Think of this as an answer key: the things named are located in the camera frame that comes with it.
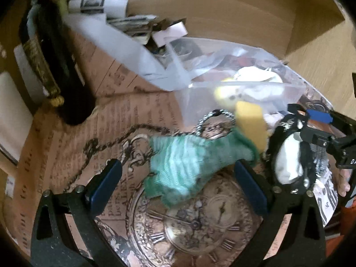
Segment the person's right hand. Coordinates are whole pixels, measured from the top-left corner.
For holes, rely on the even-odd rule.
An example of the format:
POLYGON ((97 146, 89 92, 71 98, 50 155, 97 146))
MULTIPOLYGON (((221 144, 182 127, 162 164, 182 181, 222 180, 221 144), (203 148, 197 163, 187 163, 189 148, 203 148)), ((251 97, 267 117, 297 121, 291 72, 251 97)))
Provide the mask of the person's right hand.
POLYGON ((350 191, 351 186, 349 185, 349 179, 351 178, 350 169, 341 169, 338 175, 338 194, 341 197, 345 197, 350 191))

